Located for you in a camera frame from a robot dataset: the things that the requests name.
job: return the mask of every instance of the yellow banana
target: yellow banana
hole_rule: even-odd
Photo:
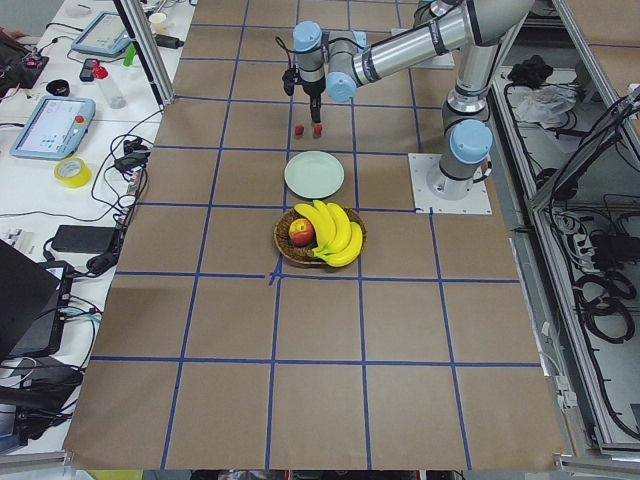
[[[313,225],[313,229],[316,231],[318,248],[326,247],[327,244],[333,240],[336,227],[332,218],[329,217],[328,220],[331,220],[331,222],[329,222],[325,215],[308,203],[298,203],[293,208]]]
[[[325,243],[324,245],[320,245],[318,243],[318,248],[317,248],[317,250],[324,250],[327,247],[327,245],[329,245],[331,242],[333,242],[333,239],[336,236],[336,224],[333,221],[333,217],[331,216],[331,213],[329,213],[329,209],[327,208],[327,205],[322,200],[314,200],[313,201],[313,207],[318,212],[320,212],[320,215],[322,216],[322,218],[324,220],[323,223],[325,225],[325,233],[326,233],[326,237],[327,237],[327,243]]]
[[[327,209],[336,225],[336,236],[326,246],[323,253],[338,253],[347,248],[351,241],[351,225],[347,212],[336,203],[327,203]]]
[[[344,267],[353,262],[362,251],[362,228],[355,222],[351,222],[351,241],[349,245],[337,253],[319,253],[316,256],[332,267]]]

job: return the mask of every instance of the apple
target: apple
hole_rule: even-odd
[[[306,218],[297,218],[289,226],[289,239],[296,247],[305,247],[313,242],[316,232]]]

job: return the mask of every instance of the wicker basket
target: wicker basket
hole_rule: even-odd
[[[344,211],[347,213],[349,220],[356,222],[362,228],[362,248],[364,249],[364,244],[367,241],[367,229],[364,221],[350,208],[345,208]],[[282,253],[284,259],[287,263],[297,267],[332,268],[322,260],[313,257],[312,250],[318,246],[315,241],[305,247],[294,247],[291,244],[291,241],[289,240],[289,227],[291,226],[291,223],[298,218],[303,217],[295,210],[289,210],[280,217],[280,220],[276,223],[276,228],[273,231],[273,239],[276,242],[276,247],[278,247],[278,250]]]

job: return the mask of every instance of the plastic bottle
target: plastic bottle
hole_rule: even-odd
[[[100,90],[102,90],[102,94],[111,108],[122,108],[127,104],[113,77],[97,61],[93,64],[93,78],[100,86]]]

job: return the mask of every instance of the tape roll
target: tape roll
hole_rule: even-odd
[[[91,170],[78,157],[69,157],[56,164],[53,174],[65,187],[78,188],[91,180]]]

